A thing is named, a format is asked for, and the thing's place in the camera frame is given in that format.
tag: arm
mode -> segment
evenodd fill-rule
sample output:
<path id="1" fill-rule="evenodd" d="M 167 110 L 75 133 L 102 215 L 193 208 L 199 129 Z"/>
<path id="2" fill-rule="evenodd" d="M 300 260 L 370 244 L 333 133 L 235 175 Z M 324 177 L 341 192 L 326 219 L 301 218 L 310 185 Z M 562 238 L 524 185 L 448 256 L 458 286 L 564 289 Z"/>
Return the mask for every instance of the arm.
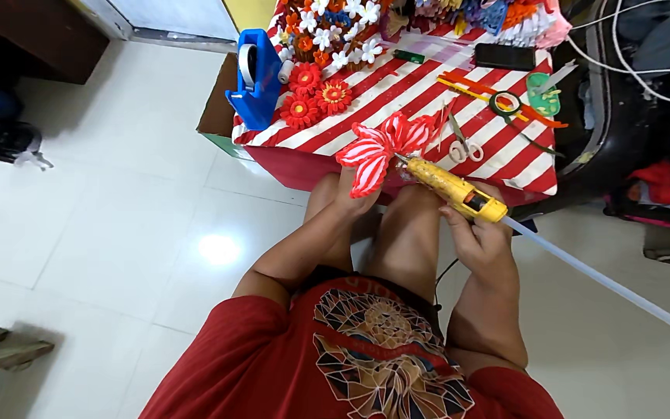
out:
<path id="1" fill-rule="evenodd" d="M 242 276 L 232 297 L 259 295 L 289 308 L 290 296 L 312 273 L 335 238 L 364 214 L 378 192 L 352 199 L 349 191 L 355 170 L 343 168 L 335 199 L 312 219 L 270 248 Z"/>
<path id="2" fill-rule="evenodd" d="M 499 197 L 497 189 L 482 185 Z M 523 371 L 528 364 L 519 328 L 519 274 L 511 254 L 511 228 L 475 220 L 470 224 L 448 206 L 442 207 L 459 260 L 472 272 L 447 331 L 449 354 L 469 376 L 482 367 Z"/>

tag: white tile floor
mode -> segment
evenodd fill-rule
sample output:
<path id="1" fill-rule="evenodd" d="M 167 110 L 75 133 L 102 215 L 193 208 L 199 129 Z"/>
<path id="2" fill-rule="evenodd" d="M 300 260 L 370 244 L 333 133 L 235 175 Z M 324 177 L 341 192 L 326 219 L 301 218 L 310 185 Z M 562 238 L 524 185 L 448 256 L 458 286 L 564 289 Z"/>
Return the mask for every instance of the white tile floor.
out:
<path id="1" fill-rule="evenodd" d="M 211 307 L 301 223 L 306 193 L 195 133 L 222 59 L 113 43 L 84 87 L 22 82 L 56 168 L 0 163 L 0 326 L 57 349 L 0 372 L 1 419 L 136 417 Z M 670 310 L 670 266 L 640 255 L 642 226 L 585 208 L 537 225 Z M 670 417 L 670 328 L 528 240 L 514 248 L 529 371 L 565 416 Z M 444 278 L 444 305 L 466 274 Z"/>

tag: leg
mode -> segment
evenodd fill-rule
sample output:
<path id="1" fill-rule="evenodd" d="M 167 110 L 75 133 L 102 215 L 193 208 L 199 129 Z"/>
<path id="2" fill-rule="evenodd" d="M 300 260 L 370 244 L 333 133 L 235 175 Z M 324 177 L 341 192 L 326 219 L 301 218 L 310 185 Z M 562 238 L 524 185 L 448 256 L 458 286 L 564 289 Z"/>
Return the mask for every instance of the leg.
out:
<path id="1" fill-rule="evenodd" d="M 424 186 L 403 187 L 382 218 L 365 273 L 392 281 L 433 302 L 441 203 L 441 198 Z"/>
<path id="2" fill-rule="evenodd" d="M 311 195 L 309 195 L 307 212 L 304 214 L 304 222 L 309 221 L 310 218 L 322 211 L 322 209 L 335 199 L 339 182 L 340 175 L 337 173 L 328 173 L 321 178 L 319 183 L 314 186 Z M 343 233 L 340 237 L 335 239 L 333 247 L 330 251 L 325 253 L 320 264 L 342 269 L 346 272 L 353 272 L 350 230 L 347 230 L 346 233 Z"/>

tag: hand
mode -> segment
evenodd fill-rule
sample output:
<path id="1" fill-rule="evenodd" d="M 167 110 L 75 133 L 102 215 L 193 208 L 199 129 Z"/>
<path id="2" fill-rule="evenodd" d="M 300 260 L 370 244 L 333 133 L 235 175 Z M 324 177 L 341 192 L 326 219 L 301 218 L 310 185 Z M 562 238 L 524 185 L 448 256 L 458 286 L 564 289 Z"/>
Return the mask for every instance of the hand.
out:
<path id="1" fill-rule="evenodd" d="M 498 188 L 478 183 L 474 185 L 503 202 Z M 510 227 L 481 218 L 475 218 L 474 225 L 470 226 L 467 219 L 450 206 L 442 206 L 439 211 L 451 228 L 456 257 L 473 274 L 487 281 L 518 275 L 516 262 L 511 254 L 513 230 Z"/>
<path id="2" fill-rule="evenodd" d="M 365 197 L 353 199 L 350 195 L 353 188 L 353 179 L 356 177 L 356 169 L 343 167 L 340 171 L 340 183 L 338 184 L 337 196 L 334 204 L 341 206 L 352 215 L 365 214 L 377 201 L 381 188 Z"/>

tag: power cord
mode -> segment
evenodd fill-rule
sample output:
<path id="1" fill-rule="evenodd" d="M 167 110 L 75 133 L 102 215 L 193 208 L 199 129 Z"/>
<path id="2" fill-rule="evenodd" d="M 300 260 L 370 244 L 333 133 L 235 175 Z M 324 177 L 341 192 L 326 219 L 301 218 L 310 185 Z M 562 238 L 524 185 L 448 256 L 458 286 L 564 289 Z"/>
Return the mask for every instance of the power cord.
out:
<path id="1" fill-rule="evenodd" d="M 614 42 L 614 50 L 616 51 L 616 54 L 617 54 L 617 56 L 618 56 L 618 58 L 619 58 L 619 62 L 622 64 L 622 66 L 625 67 L 624 69 L 618 69 L 618 68 L 616 68 L 616 67 L 612 67 L 612 66 L 610 66 L 610 65 L 604 64 L 603 62 L 596 61 L 596 60 L 594 60 L 593 58 L 589 57 L 586 53 L 584 53 L 584 52 L 581 50 L 580 47 L 578 47 L 578 45 L 575 44 L 575 42 L 573 42 L 573 40 L 572 40 L 572 38 L 570 37 L 570 35 L 566 36 L 565 39 L 566 39 L 566 41 L 567 41 L 568 43 L 570 43 L 570 45 L 572 46 L 572 48 L 573 48 L 576 52 L 578 52 L 579 54 L 581 54 L 581 56 L 582 56 L 583 58 L 585 58 L 586 60 L 589 60 L 590 62 L 593 62 L 593 63 L 596 64 L 597 66 L 603 67 L 603 68 L 608 69 L 608 70 L 611 70 L 611 71 L 616 71 L 616 72 L 619 72 L 619 73 L 630 74 L 630 75 L 631 75 L 632 77 L 634 77 L 635 80 L 642 86 L 642 88 L 645 89 L 648 93 L 652 94 L 653 96 L 657 97 L 658 99 L 661 99 L 661 100 L 665 100 L 665 101 L 667 101 L 667 102 L 670 102 L 670 98 L 669 98 L 669 97 L 664 96 L 664 95 L 661 95 L 660 93 L 658 93 L 658 92 L 656 92 L 655 90 L 651 89 L 651 88 L 647 85 L 646 81 L 644 81 L 644 80 L 638 75 L 638 74 L 647 74 L 647 73 L 670 72 L 670 69 L 656 69 L 656 70 L 642 70 L 642 71 L 635 71 L 635 70 L 634 70 L 632 67 L 630 67 L 630 65 L 626 62 L 626 60 L 625 60 L 625 56 L 622 54 L 622 50 L 621 50 L 620 47 L 619 47 L 619 40 L 617 39 L 617 32 L 616 32 L 616 28 L 617 28 L 617 23 L 618 23 L 619 14 L 624 13 L 624 12 L 626 12 L 626 11 L 628 11 L 628 10 L 632 10 L 632 9 L 634 9 L 634 8 L 636 8 L 636 7 L 649 5 L 649 4 L 651 4 L 651 3 L 665 2 L 665 1 L 670 1 L 670 0 L 650 0 L 649 2 L 641 3 L 641 4 L 639 4 L 639 5 L 634 5 L 634 6 L 632 6 L 632 7 L 628 7 L 628 8 L 626 8 L 626 9 L 624 9 L 624 10 L 621 10 L 621 8 L 622 8 L 622 0 L 617 0 L 617 5 L 616 5 L 616 8 L 615 8 L 615 11 L 614 11 L 613 14 L 610 14 L 609 16 L 605 16 L 605 17 L 603 17 L 603 18 L 600 18 L 600 19 L 591 21 L 591 22 L 586 23 L 586 24 L 582 24 L 582 25 L 573 27 L 573 29 L 585 28 L 586 26 L 589 26 L 589 25 L 591 25 L 591 24 L 599 23 L 599 22 L 602 21 L 602 20 L 606 20 L 606 19 L 609 19 L 609 18 L 613 18 L 613 22 L 612 22 L 612 38 L 613 38 L 613 42 Z"/>
<path id="2" fill-rule="evenodd" d="M 446 272 L 449 272 L 449 269 L 451 269 L 457 262 L 459 262 L 459 259 L 454 259 L 454 261 L 451 262 L 451 263 L 449 264 L 449 266 L 447 266 L 446 269 L 444 269 L 443 272 L 441 272 L 441 274 L 439 275 L 439 277 L 435 279 L 435 288 L 433 289 L 433 295 L 434 295 L 434 297 L 435 297 L 435 306 L 434 306 L 434 307 L 435 307 L 435 310 L 436 310 L 437 312 L 440 312 L 441 309 L 443 308 L 442 305 L 439 304 L 439 291 L 438 291 L 438 289 L 439 289 L 439 282 L 441 282 L 441 279 L 444 277 L 444 275 L 446 274 Z"/>

